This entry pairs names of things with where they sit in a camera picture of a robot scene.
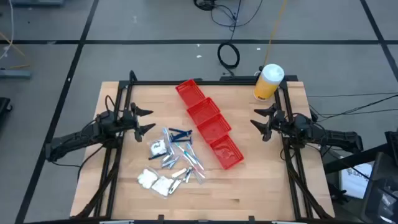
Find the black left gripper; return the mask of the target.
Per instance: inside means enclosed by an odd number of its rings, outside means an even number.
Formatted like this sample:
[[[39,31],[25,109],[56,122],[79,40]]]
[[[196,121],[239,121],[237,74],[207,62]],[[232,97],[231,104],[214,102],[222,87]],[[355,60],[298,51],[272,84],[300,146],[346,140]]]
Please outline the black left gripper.
[[[135,103],[130,104],[130,110],[125,110],[123,112],[122,120],[130,129],[134,130],[134,137],[137,142],[142,141],[142,135],[145,135],[151,128],[153,128],[156,124],[147,124],[141,126],[139,124],[139,117],[143,117],[149,114],[152,114],[152,110],[144,110],[140,109]]]

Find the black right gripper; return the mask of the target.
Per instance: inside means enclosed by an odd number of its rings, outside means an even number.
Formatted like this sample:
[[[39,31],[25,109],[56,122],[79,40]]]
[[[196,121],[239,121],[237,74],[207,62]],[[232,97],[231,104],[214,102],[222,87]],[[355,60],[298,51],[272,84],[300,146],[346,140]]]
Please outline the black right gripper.
[[[284,111],[279,110],[276,103],[272,104],[268,109],[255,109],[254,112],[268,117],[267,123],[260,123],[253,119],[250,120],[259,132],[263,134],[263,141],[271,139],[272,131],[277,131],[289,137],[294,135],[292,123],[286,120]]]

